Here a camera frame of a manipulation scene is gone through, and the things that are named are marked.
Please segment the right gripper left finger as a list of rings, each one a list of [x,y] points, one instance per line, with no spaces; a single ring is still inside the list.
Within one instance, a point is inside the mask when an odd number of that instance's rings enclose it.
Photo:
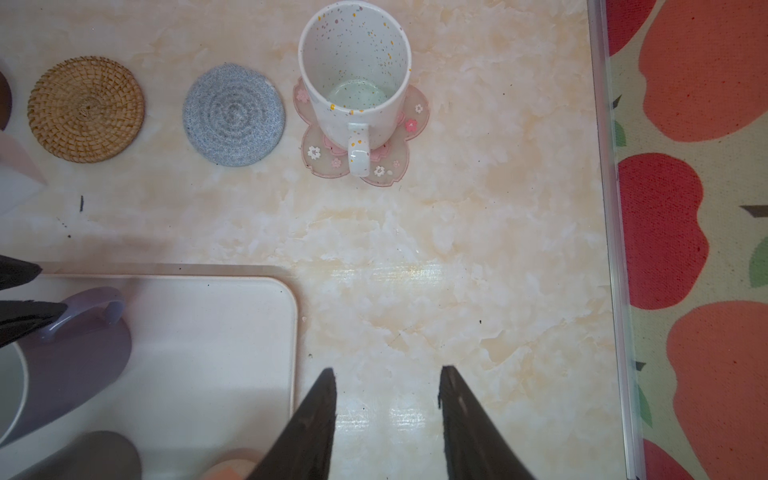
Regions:
[[[326,480],[329,475],[337,406],[336,379],[325,368],[279,438],[247,480]]]

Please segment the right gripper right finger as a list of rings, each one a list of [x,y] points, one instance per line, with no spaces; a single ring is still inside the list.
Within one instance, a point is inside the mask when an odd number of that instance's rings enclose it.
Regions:
[[[438,405],[450,480],[534,478],[454,366],[441,370]]]

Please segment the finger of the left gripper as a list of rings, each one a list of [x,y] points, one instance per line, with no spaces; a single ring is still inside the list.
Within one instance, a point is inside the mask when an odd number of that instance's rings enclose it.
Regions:
[[[25,285],[40,275],[42,268],[31,262],[0,256],[0,290]]]
[[[64,303],[33,300],[1,301],[1,338],[3,348],[58,320],[67,310]]]

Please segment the lavender ceramic mug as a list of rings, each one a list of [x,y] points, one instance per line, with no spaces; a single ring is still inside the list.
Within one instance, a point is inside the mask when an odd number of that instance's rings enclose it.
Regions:
[[[1,445],[6,446],[72,412],[113,384],[132,352],[114,287],[63,301],[50,325],[1,348]]]

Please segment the brown wooden round coaster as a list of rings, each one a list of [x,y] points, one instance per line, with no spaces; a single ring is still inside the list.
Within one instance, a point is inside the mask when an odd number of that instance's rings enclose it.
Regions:
[[[5,75],[0,72],[0,130],[6,129],[13,108],[13,96]]]

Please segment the tan rattan round coaster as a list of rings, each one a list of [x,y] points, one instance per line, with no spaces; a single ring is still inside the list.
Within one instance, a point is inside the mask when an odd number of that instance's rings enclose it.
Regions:
[[[73,163],[109,160],[128,148],[145,117],[143,91],[132,72],[100,56],[67,59],[32,89],[27,118],[38,143]]]

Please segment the grey woven round coaster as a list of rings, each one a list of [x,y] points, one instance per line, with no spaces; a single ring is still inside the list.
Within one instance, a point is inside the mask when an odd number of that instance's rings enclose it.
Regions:
[[[278,146],[285,122],[282,97],[271,81],[234,63],[200,75],[182,109],[192,147],[225,167],[245,167],[266,158]]]

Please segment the pink flower coaster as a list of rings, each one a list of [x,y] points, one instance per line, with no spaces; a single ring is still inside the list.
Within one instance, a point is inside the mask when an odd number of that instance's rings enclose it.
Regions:
[[[302,160],[317,177],[337,179],[350,173],[347,152],[328,139],[317,125],[310,105],[308,91],[301,78],[293,88],[293,105],[299,117],[308,125],[302,143]],[[363,181],[376,187],[389,187],[399,182],[409,167],[407,142],[419,136],[430,119],[426,96],[410,84],[405,102],[397,117],[398,126],[393,136],[371,152],[370,173]]]

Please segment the white ceramic mug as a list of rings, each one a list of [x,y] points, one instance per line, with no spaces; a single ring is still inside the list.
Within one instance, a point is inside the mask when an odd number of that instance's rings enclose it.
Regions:
[[[372,153],[394,135],[409,86],[412,52],[398,21],[365,1],[318,11],[298,46],[316,123],[347,153],[350,173],[371,173]]]

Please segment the salmon pink ceramic mug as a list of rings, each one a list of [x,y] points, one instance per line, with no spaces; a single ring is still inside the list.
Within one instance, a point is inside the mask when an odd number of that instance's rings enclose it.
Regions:
[[[261,462],[264,454],[258,450],[238,448],[222,454],[200,476],[200,480],[244,480]]]

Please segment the beige rectangular tray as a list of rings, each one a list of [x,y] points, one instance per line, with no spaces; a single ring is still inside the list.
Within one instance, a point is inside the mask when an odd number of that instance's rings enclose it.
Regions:
[[[46,274],[8,299],[126,298],[126,369],[83,406],[1,451],[11,478],[90,431],[136,447],[146,479],[195,479],[225,455],[265,453],[293,412],[298,303],[261,276]]]

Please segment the dark grey ceramic mug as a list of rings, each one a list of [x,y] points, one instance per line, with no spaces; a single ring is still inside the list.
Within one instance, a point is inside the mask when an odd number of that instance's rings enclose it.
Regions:
[[[134,444],[112,431],[80,435],[12,479],[141,479],[142,463]]]

